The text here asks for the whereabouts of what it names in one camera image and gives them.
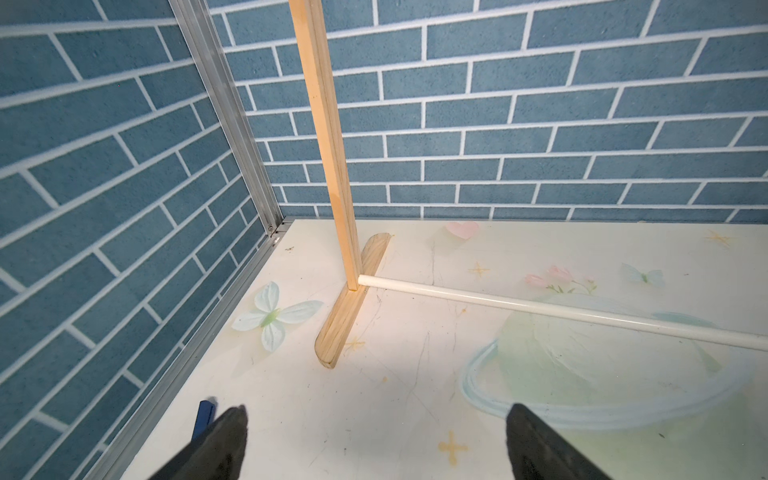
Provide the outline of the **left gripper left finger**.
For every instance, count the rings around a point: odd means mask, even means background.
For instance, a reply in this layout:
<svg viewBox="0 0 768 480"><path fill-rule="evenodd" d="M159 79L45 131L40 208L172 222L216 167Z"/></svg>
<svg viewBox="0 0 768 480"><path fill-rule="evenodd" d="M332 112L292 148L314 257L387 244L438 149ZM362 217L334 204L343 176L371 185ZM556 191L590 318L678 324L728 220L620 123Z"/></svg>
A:
<svg viewBox="0 0 768 480"><path fill-rule="evenodd" d="M150 479L239 479L245 458L247 435L246 407L230 407Z"/></svg>

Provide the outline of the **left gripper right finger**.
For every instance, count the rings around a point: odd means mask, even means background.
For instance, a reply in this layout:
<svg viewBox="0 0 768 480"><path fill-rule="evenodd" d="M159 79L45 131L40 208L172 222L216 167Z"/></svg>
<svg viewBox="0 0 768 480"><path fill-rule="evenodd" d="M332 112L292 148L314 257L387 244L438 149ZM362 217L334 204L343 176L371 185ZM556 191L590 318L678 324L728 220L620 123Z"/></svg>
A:
<svg viewBox="0 0 768 480"><path fill-rule="evenodd" d="M600 468L523 404L506 418L506 445L514 478L608 480Z"/></svg>

